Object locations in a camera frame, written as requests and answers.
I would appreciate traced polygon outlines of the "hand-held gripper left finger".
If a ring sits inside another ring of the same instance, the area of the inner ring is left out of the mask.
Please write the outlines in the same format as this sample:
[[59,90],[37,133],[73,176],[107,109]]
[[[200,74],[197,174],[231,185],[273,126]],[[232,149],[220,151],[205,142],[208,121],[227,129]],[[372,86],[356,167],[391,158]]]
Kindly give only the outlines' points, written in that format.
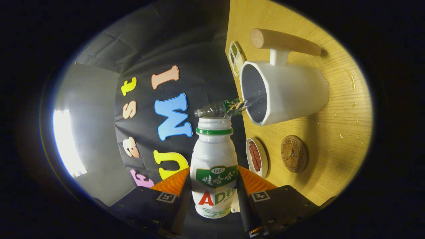
[[138,186],[112,206],[112,214],[129,226],[159,237],[177,237],[189,206],[190,168],[151,188]]

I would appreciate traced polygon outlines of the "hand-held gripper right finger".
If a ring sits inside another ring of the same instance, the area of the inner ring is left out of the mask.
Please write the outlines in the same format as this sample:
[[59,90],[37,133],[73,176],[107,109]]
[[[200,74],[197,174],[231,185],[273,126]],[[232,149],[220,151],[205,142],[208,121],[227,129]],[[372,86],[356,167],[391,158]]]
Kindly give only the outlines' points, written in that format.
[[250,238],[272,238],[321,209],[292,186],[275,186],[241,166],[237,193],[243,228]]

